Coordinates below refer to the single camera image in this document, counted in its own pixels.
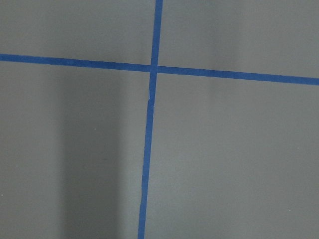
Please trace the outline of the horizontal blue tape line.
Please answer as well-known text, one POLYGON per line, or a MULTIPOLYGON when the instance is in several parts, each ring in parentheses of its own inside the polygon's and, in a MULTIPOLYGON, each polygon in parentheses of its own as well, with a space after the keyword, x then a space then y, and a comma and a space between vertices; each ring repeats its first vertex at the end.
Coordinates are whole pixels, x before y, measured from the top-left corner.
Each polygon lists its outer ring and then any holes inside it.
POLYGON ((94 68, 94 69, 112 69, 112 70, 136 71, 136 72, 147 72, 147 73, 150 73, 153 69, 156 69, 157 72, 161 74, 228 78, 228 79, 238 79, 238 80, 291 83, 291 84, 314 85, 314 86, 317 86, 319 84, 318 78, 311 78, 311 77, 246 73, 246 72, 235 72, 235 71, 219 71, 219 70, 182 68, 182 67, 170 67, 170 66, 152 67, 150 65, 143 65, 143 64, 93 61, 93 60, 81 60, 81 59, 69 59, 69 58, 1 54, 0 60, 7 61, 7 62, 46 64, 46 65, 58 65, 58 66, 70 66, 70 67, 82 67, 82 68, 94 68))

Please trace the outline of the vertical blue tape line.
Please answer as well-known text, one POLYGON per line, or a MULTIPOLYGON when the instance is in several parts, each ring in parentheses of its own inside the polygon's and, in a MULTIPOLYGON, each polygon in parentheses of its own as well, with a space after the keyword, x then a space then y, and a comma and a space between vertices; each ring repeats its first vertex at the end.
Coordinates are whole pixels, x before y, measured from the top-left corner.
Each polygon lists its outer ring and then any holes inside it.
POLYGON ((157 0, 155 4, 155 14, 154 14, 152 55, 151 55, 150 77, 149 77, 149 99, 147 104, 144 157, 143 157, 142 180, 141 180, 141 201, 140 201, 140 209, 139 209, 139 224, 138 224, 138 235, 137 235, 138 239, 143 239, 145 237, 153 122, 154 122, 154 107, 155 107, 155 99, 156 99, 156 86, 157 86, 158 61, 159 61, 159 49, 160 49, 162 6, 163 6, 163 1, 157 0))

